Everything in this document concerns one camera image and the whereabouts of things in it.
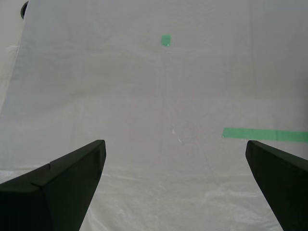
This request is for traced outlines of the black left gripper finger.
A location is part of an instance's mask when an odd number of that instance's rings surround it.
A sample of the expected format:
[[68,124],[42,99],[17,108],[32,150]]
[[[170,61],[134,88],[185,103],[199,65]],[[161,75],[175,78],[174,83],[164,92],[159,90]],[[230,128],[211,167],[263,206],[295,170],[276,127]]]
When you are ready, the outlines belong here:
[[248,141],[245,157],[284,231],[308,229],[308,162],[258,141]]
[[0,185],[2,231],[78,231],[106,159],[96,140]]

